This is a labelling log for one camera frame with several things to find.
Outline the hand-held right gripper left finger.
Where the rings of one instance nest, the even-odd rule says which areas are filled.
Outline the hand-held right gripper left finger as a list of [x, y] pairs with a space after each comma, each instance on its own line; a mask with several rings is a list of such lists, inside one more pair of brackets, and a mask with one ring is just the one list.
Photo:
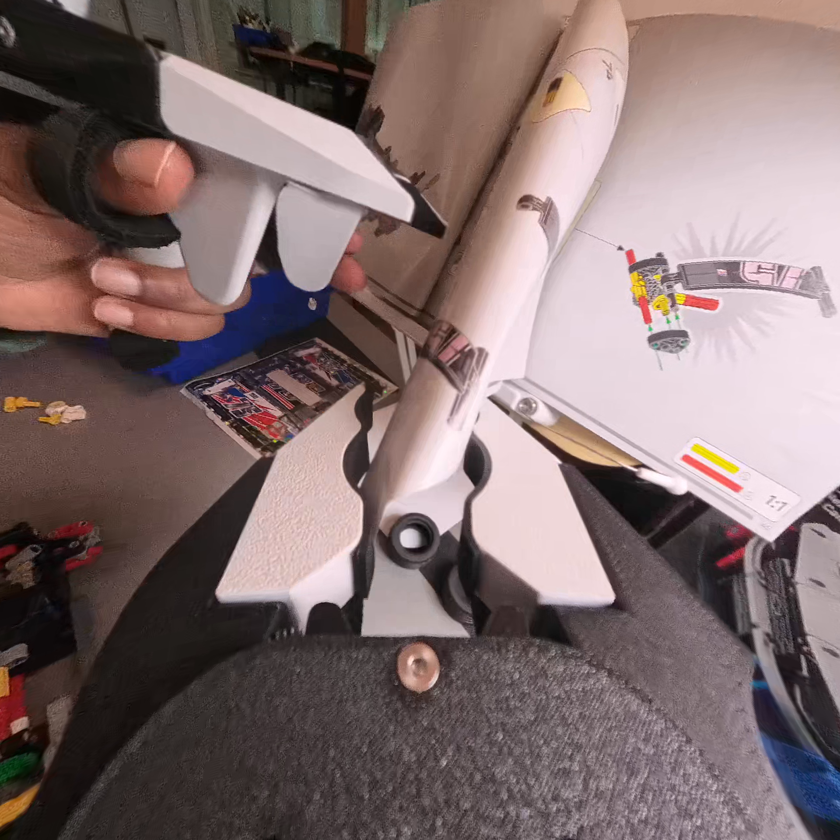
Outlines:
[[356, 386], [277, 451], [217, 584], [220, 603], [284, 604], [303, 632], [316, 605], [369, 594], [372, 523], [359, 484], [373, 395]]

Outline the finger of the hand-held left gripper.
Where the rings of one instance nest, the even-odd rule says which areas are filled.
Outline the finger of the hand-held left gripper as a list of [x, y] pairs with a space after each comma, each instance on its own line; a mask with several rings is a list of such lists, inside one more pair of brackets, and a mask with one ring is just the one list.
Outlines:
[[416, 185], [350, 129], [179, 56], [165, 54], [158, 69], [161, 118], [180, 141], [445, 235]]

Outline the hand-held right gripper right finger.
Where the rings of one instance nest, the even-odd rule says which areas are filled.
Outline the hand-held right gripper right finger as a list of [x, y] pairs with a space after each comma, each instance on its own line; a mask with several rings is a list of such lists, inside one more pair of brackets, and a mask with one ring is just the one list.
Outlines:
[[613, 586], [561, 469], [493, 402], [465, 452], [461, 522], [467, 593], [486, 607], [605, 607]]

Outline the lego car chassis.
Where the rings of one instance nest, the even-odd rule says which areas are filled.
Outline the lego car chassis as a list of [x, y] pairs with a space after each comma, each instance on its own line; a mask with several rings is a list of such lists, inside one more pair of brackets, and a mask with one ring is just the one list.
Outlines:
[[28, 682], [77, 651], [69, 574], [102, 553], [98, 526], [42, 533], [25, 521], [1, 535], [1, 829], [9, 838], [31, 806], [67, 726], [73, 700], [29, 709]]

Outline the instruction booklet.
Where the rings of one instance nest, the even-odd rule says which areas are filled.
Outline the instruction booklet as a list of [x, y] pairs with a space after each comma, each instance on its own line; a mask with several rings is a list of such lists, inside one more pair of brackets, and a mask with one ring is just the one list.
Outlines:
[[838, 485], [838, 35], [580, 2], [365, 483], [388, 527], [504, 385], [775, 539]]

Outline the person's left hand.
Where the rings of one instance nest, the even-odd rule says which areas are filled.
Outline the person's left hand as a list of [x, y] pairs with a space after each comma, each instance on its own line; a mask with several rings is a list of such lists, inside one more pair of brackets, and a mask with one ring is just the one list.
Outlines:
[[[246, 283], [222, 307], [202, 298], [185, 269], [106, 255], [94, 234], [44, 203], [28, 173], [31, 130], [1, 132], [1, 326], [17, 332], [103, 337], [120, 329], [158, 340], [203, 340], [250, 297]], [[170, 140], [119, 143], [94, 181], [120, 212], [172, 212], [193, 182], [189, 155]]]

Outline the dark background desk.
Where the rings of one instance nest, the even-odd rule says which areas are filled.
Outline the dark background desk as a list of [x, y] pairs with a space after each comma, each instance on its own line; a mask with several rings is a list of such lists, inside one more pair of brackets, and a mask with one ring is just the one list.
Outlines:
[[297, 103], [297, 90], [321, 82], [330, 102], [315, 113], [354, 129], [375, 72], [375, 63], [341, 49], [328, 49], [321, 57], [292, 54], [266, 46], [236, 44], [238, 58], [256, 68], [266, 92], [276, 98]]

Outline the black rubber tire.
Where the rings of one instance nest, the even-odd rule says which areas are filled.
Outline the black rubber tire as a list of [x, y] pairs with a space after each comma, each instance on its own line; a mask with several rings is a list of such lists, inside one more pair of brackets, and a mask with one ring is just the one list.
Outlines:
[[392, 562], [404, 569], [418, 571], [436, 556], [440, 534], [429, 516], [410, 512], [396, 520], [386, 544]]

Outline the white book stand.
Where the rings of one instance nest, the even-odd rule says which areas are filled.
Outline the white book stand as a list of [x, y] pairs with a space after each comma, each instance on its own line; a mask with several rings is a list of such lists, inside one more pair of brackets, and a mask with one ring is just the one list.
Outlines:
[[633, 456], [604, 440], [547, 402], [524, 391], [512, 382], [494, 384], [490, 396], [500, 407], [512, 413], [537, 436], [561, 450], [561, 453], [591, 466], [623, 469], [637, 479], [677, 497], [688, 493], [687, 480], [669, 476], [643, 465]]

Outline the colourful sticker sheet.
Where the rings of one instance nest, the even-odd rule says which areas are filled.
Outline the colourful sticker sheet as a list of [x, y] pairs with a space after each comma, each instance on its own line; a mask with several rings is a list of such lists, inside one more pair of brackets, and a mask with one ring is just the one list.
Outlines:
[[231, 371], [198, 377], [181, 393], [253, 458], [272, 457], [357, 386], [374, 404], [398, 386], [321, 338]]

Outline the blue plastic bin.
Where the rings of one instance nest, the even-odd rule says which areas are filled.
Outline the blue plastic bin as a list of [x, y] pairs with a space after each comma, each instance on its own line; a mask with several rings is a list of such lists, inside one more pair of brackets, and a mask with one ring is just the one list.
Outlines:
[[142, 370], [172, 384], [183, 384], [257, 351], [268, 340], [295, 333], [327, 317], [331, 287], [309, 292], [272, 270], [250, 281], [250, 298], [225, 316], [221, 332], [208, 339], [178, 344], [173, 360]]

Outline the pile of yellow white pieces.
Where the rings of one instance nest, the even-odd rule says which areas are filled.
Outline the pile of yellow white pieces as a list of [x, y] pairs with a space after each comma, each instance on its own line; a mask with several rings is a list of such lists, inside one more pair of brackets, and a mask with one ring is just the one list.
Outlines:
[[2, 410], [7, 414], [38, 410], [37, 422], [49, 426], [73, 424], [88, 417], [83, 405], [69, 405], [63, 401], [44, 403], [25, 396], [6, 396], [2, 399]]

